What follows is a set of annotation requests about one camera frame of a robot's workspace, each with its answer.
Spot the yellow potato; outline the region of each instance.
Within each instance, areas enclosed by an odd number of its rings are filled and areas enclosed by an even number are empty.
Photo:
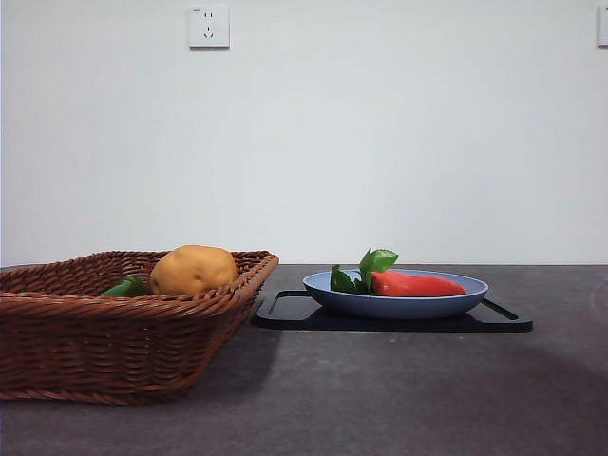
[[[182,245],[159,260],[150,274],[150,287],[155,295],[198,295],[237,277],[237,265],[227,250]]]

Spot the electrical outlet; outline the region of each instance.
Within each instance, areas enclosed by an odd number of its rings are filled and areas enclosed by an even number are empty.
[[[598,48],[608,48],[608,4],[598,7]]]
[[[230,11],[223,5],[201,5],[188,11],[190,48],[229,48]]]

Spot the wicker basket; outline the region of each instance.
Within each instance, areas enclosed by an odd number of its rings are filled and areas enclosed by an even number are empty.
[[[166,252],[104,252],[0,274],[0,399],[151,404],[183,396],[249,315],[278,263],[233,252],[238,279],[203,295],[95,297],[147,285]]]

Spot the black tray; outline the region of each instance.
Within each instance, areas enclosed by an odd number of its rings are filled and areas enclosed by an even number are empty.
[[[252,323],[275,330],[428,333],[527,333],[533,327],[530,318],[487,295],[467,313],[451,318],[387,320],[330,313],[305,290],[267,294]]]

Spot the red bell pepper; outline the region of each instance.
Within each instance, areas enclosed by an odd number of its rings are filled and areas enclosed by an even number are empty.
[[[409,275],[399,271],[371,273],[371,289],[381,296],[452,296],[464,295],[465,288],[437,275]]]

